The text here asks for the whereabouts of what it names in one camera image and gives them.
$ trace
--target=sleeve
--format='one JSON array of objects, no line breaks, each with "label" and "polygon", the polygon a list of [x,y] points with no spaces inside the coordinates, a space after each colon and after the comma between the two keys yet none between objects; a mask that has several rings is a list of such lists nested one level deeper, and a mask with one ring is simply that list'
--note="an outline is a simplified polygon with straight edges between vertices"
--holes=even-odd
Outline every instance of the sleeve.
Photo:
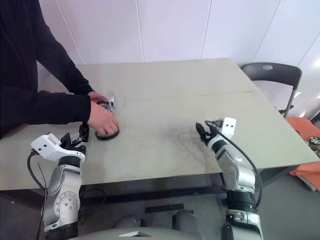
[{"label": "sleeve", "polygon": [[1,84],[0,125],[87,122],[91,103],[86,95],[33,92]]},{"label": "sleeve", "polygon": [[87,95],[93,91],[89,82],[76,68],[64,47],[52,35],[46,25],[38,0],[32,0],[33,34],[37,60],[52,73],[69,92]]}]

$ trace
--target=table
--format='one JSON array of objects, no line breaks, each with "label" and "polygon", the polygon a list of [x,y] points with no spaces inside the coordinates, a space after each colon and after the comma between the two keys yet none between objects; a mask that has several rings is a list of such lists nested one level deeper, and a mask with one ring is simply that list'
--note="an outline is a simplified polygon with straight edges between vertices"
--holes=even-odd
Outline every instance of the table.
[{"label": "table", "polygon": [[[114,91],[120,135],[99,141],[90,131],[82,184],[220,173],[195,123],[232,117],[232,138],[258,169],[300,165],[317,157],[228,58],[80,65],[93,89]],[[66,91],[53,77],[43,85]],[[30,125],[0,140],[1,190],[37,188],[26,167],[30,143],[42,134],[77,136],[80,123]],[[49,181],[53,162],[36,156]]]}]

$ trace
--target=hand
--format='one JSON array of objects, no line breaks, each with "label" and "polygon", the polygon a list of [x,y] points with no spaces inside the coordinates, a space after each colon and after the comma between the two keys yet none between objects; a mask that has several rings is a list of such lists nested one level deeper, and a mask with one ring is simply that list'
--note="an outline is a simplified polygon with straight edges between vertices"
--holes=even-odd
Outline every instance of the hand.
[{"label": "hand", "polygon": [[102,96],[100,93],[97,93],[96,91],[91,91],[88,93],[88,96],[90,97],[90,100],[97,103],[97,102],[108,102],[108,99],[105,96]]},{"label": "hand", "polygon": [[114,114],[93,101],[91,101],[90,117],[87,123],[98,132],[99,136],[113,135],[119,129],[119,122]]}]

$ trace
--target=person's left hand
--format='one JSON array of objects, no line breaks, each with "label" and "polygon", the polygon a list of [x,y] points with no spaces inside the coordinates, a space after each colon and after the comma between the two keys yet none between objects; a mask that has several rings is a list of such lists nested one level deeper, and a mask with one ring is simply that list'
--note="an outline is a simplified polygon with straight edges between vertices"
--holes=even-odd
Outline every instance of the person's left hand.
[{"label": "person's left hand", "polygon": [[90,100],[92,102],[108,102],[108,99],[105,96],[102,96],[100,93],[97,93],[96,91],[91,91],[88,93],[88,96],[90,97]]}]

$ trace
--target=person's right hand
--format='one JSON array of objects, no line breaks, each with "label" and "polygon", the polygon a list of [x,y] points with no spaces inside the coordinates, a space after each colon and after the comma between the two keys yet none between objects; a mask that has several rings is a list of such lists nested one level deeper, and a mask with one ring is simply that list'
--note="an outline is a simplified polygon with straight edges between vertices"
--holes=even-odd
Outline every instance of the person's right hand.
[{"label": "person's right hand", "polygon": [[119,129],[119,122],[112,112],[91,101],[89,127],[95,129],[99,136],[113,135]]}]

